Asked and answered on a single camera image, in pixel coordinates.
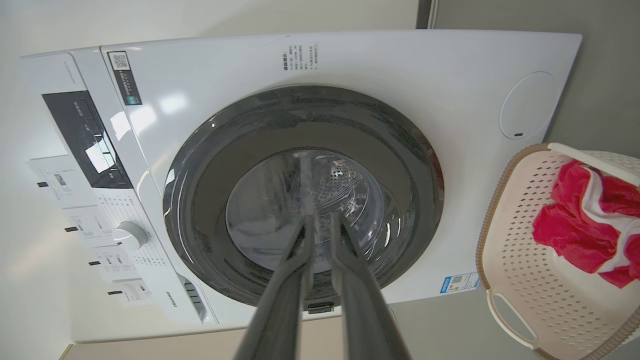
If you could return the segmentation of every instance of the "button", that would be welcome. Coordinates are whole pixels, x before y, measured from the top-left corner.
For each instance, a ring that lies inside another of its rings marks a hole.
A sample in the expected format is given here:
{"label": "button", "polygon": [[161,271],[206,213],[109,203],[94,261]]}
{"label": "button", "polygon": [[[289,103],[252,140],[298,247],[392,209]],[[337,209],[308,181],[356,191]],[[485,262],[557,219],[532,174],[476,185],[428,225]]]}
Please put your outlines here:
{"label": "button", "polygon": [[98,143],[98,147],[100,147],[100,151],[103,154],[108,154],[111,151],[109,151],[109,147],[107,146],[106,140],[102,138],[102,135],[95,135],[95,141]]}
{"label": "button", "polygon": [[91,114],[91,110],[89,110],[89,105],[86,103],[86,100],[78,99],[74,101],[74,106],[76,107],[78,115],[84,118],[93,117],[93,114]]}
{"label": "button", "polygon": [[98,127],[98,124],[95,123],[95,120],[88,118],[88,119],[82,119],[81,121],[84,121],[84,129],[87,130],[89,133],[91,133],[91,136],[95,136],[95,135],[102,136],[102,131],[100,131],[100,128]]}
{"label": "button", "polygon": [[124,184],[124,179],[122,178],[122,174],[120,174],[119,170],[110,169],[109,173],[117,184]]}

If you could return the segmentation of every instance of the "black door rim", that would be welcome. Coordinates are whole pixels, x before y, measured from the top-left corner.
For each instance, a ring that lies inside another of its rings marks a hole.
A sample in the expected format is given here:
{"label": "black door rim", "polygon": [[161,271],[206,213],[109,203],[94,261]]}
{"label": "black door rim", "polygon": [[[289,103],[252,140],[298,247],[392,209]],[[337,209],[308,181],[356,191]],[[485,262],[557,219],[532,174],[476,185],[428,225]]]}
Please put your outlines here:
{"label": "black door rim", "polygon": [[[426,137],[397,110],[367,95],[331,86],[288,86],[251,95],[213,115],[172,163],[163,195],[166,229],[201,281],[257,306],[272,271],[250,261],[230,239],[227,200],[249,169],[293,149],[343,154],[384,189],[387,230],[369,255],[381,288],[420,258],[444,204],[440,164]],[[339,303],[330,270],[315,274],[305,309]]]}

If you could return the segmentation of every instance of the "laundry basket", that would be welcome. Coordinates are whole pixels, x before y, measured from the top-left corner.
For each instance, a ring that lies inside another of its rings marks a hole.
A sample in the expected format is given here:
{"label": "laundry basket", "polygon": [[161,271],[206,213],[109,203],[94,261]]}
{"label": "laundry basket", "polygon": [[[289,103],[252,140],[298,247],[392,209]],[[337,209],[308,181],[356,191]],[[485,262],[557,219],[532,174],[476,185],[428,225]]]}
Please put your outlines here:
{"label": "laundry basket", "polygon": [[[640,186],[639,159],[559,143],[528,147],[502,175],[476,261],[493,317],[511,337],[544,359],[596,360],[637,336],[640,281],[619,289],[533,240],[533,220],[543,206],[553,203],[550,196],[558,172],[573,159]],[[533,340],[504,321],[495,297],[505,300]]]}

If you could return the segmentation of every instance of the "red clothing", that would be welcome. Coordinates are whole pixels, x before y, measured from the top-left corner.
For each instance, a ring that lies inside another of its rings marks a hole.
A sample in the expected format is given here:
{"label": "red clothing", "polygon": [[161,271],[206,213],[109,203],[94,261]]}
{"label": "red clothing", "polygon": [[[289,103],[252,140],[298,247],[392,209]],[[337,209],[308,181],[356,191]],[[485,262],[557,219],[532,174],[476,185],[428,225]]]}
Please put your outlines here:
{"label": "red clothing", "polygon": [[[571,264],[594,273],[616,253],[620,232],[609,224],[595,222],[582,208],[591,173],[574,160],[558,173],[551,199],[556,203],[542,208],[533,222],[533,237],[538,243],[553,247]],[[619,213],[640,218],[640,192],[617,177],[602,176],[599,205],[605,213]],[[619,288],[640,279],[640,234],[629,236],[625,255],[631,264],[600,273],[603,279]]]}

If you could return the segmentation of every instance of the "basket handle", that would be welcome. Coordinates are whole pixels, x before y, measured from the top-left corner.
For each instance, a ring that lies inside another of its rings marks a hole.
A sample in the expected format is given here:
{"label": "basket handle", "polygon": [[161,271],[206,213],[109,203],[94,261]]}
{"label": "basket handle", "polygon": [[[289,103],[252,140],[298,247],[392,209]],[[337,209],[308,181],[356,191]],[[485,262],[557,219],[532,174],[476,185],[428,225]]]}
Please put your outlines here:
{"label": "basket handle", "polygon": [[[524,336],[520,335],[515,330],[513,330],[513,328],[511,326],[509,326],[509,324],[507,324],[504,321],[504,319],[502,318],[502,315],[500,315],[500,313],[498,312],[498,309],[495,307],[495,301],[493,299],[493,297],[495,297],[495,296],[499,296],[502,300],[504,300],[504,302],[507,303],[507,305],[511,308],[511,310],[516,315],[518,315],[520,321],[522,321],[522,323],[527,327],[527,329],[531,332],[531,334],[533,334],[534,340],[529,340],[529,339],[525,338]],[[498,323],[498,325],[500,325],[500,327],[502,327],[502,330],[504,330],[504,332],[506,332],[512,338],[514,338],[517,342],[519,342],[522,345],[530,348],[531,350],[534,350],[535,348],[538,348],[538,335],[536,335],[536,333],[533,331],[533,329],[524,320],[522,315],[520,315],[520,313],[515,309],[515,307],[513,307],[513,305],[511,305],[509,300],[507,300],[504,297],[503,294],[498,293],[498,292],[494,291],[493,289],[489,289],[489,290],[486,291],[486,299],[487,299],[487,302],[489,303],[489,310],[491,310],[491,315],[493,315],[493,318]]]}
{"label": "basket handle", "polygon": [[[592,155],[584,151],[580,151],[580,150],[574,149],[573,147],[569,147],[567,145],[563,145],[557,142],[550,143],[548,145],[548,148],[553,151],[557,151],[561,154],[567,155],[571,158],[574,158],[578,161],[581,161],[589,165],[590,167],[595,167],[601,171],[604,171],[610,175],[617,177],[618,179],[624,180],[640,188],[640,173],[637,170],[634,170],[632,167],[625,167],[623,165],[602,159],[597,155]],[[624,156],[619,154],[614,154],[614,155],[628,159],[627,161],[629,163],[635,163],[638,161],[638,159],[632,158],[630,156]]]}

